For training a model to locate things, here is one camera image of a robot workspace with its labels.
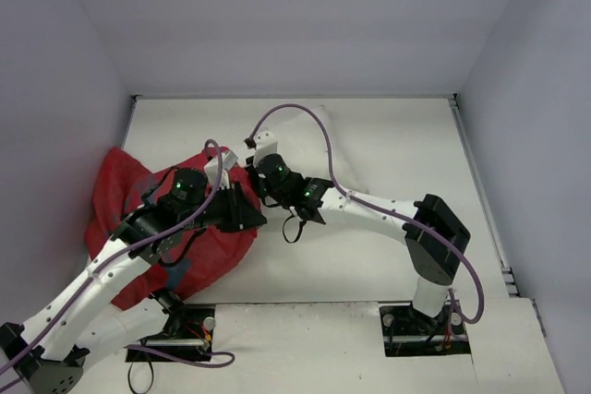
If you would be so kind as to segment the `white pillow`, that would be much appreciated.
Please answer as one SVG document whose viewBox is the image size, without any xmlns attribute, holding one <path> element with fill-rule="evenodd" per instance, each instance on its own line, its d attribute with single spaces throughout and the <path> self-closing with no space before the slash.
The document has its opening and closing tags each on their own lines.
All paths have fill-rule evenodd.
<svg viewBox="0 0 591 394">
<path fill-rule="evenodd" d="M 277 152 L 287 166 L 307 177 L 330 179 L 333 175 L 347 189 L 367 194 L 369 185 L 361 178 L 335 132 L 335 125 L 323 105 L 309 106 L 306 110 L 283 106 L 271 113 L 254 128 L 275 135 Z"/>
</svg>

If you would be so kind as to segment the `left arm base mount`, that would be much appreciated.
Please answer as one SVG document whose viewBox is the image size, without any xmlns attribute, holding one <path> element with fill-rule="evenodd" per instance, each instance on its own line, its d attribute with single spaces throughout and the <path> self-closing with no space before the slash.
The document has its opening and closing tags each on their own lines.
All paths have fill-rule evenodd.
<svg viewBox="0 0 591 394">
<path fill-rule="evenodd" d="M 160 304 L 166 322 L 163 330 L 141 339 L 139 344 L 190 362 L 208 363 L 215 328 L 215 306 L 186 304 L 168 290 L 153 292 L 148 299 Z"/>
</svg>

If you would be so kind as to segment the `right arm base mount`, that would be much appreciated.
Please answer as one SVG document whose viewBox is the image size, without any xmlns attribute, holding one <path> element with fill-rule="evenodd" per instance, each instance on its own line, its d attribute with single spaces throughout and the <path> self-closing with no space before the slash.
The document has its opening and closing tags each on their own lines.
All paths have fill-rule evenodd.
<svg viewBox="0 0 591 394">
<path fill-rule="evenodd" d="M 469 355 L 471 347 L 464 322 L 445 304 L 440 313 L 426 317 L 410 304 L 379 308 L 384 354 L 398 357 Z"/>
</svg>

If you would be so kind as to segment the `red navy pillowcase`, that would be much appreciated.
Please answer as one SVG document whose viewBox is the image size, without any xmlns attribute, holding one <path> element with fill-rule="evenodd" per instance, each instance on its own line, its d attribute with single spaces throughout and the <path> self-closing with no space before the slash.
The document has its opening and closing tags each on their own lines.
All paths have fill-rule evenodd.
<svg viewBox="0 0 591 394">
<path fill-rule="evenodd" d="M 126 254 L 148 270 L 116 292 L 112 303 L 118 308 L 127 310 L 162 289 L 186 300 L 234 269 L 253 245 L 260 227 L 239 233 L 202 227 L 202 212 L 217 192 L 203 171 L 214 155 L 208 148 L 157 173 L 118 147 L 103 158 L 92 195 L 94 216 L 84 233 L 90 258 L 111 240 L 133 245 L 158 238 Z M 247 171 L 235 166 L 230 179 L 262 213 Z"/>
</svg>

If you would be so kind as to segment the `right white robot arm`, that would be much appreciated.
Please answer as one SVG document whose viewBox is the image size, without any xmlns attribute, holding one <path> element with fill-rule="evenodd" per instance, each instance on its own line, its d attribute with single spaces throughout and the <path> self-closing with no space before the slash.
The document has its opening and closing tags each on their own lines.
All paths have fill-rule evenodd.
<svg viewBox="0 0 591 394">
<path fill-rule="evenodd" d="M 460 265 L 460 259 L 443 242 L 463 253 L 471 240 L 471 233 L 442 198 L 427 194 L 418 201 L 398 201 L 351 190 L 344 195 L 331 180 L 292 171 L 277 153 L 259 161 L 247 158 L 247 172 L 261 199 L 272 199 L 272 208 L 285 209 L 292 219 L 299 219 L 299 231 L 308 222 L 339 225 L 404 244 L 417 274 L 408 309 L 410 323 L 420 331 L 440 323 L 447 292 Z"/>
</svg>

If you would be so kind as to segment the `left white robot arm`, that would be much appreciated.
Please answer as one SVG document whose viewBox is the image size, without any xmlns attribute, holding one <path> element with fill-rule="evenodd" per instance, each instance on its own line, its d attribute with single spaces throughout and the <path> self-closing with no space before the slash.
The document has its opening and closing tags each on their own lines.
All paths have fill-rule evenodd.
<svg viewBox="0 0 591 394">
<path fill-rule="evenodd" d="M 123 219 L 91 263 L 37 315 L 1 327 L 8 367 L 33 393 L 68 393 L 84 373 L 136 341 L 171 339 L 184 328 L 187 307 L 171 291 L 152 290 L 133 307 L 107 307 L 135 278 L 163 262 L 184 233 L 213 226 L 222 233 L 252 231 L 266 223 L 241 184 L 221 185 L 217 174 L 175 171 L 170 191 Z"/>
</svg>

